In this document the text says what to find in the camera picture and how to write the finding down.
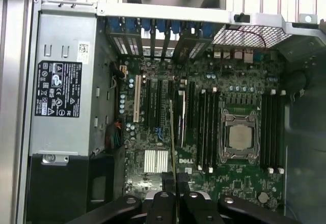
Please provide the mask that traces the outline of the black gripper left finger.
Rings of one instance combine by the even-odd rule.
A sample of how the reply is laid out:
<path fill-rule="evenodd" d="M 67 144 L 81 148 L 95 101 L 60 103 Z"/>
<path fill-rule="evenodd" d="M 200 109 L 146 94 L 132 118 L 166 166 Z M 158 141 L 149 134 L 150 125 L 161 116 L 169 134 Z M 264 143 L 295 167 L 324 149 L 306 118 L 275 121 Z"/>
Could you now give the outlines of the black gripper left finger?
<path fill-rule="evenodd" d="M 162 173 L 162 190 L 149 192 L 144 200 L 124 195 L 84 214 L 84 223 L 175 223 L 175 177 Z"/>

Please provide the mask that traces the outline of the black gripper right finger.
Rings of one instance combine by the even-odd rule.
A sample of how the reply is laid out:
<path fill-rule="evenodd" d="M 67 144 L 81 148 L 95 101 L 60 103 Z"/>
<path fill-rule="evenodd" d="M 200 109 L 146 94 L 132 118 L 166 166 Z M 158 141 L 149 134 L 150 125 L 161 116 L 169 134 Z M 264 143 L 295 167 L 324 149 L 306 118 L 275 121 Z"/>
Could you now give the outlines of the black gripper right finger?
<path fill-rule="evenodd" d="M 187 173 L 177 174 L 180 223 L 284 223 L 284 216 L 236 196 L 223 195 L 217 202 L 191 191 Z"/>

